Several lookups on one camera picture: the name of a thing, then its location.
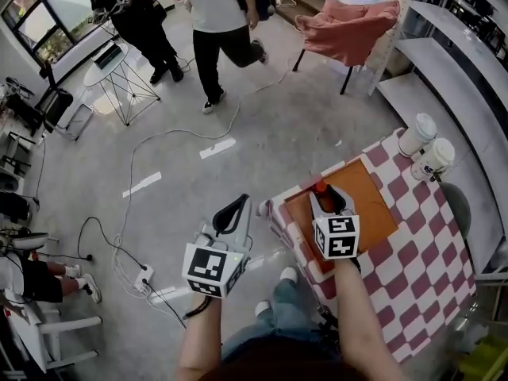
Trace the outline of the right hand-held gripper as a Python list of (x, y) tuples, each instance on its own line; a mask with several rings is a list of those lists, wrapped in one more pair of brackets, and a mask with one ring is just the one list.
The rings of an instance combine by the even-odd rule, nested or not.
[(325, 260), (351, 259), (358, 253), (360, 216), (344, 190), (334, 185), (330, 190), (309, 193), (314, 243)]

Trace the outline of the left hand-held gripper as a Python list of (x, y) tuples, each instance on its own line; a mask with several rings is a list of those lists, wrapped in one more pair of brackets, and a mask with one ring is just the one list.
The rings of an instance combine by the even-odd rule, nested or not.
[(192, 291), (213, 298), (229, 295), (250, 259), (251, 213), (252, 200), (242, 194), (214, 215), (212, 225), (204, 223), (187, 244), (182, 277)]

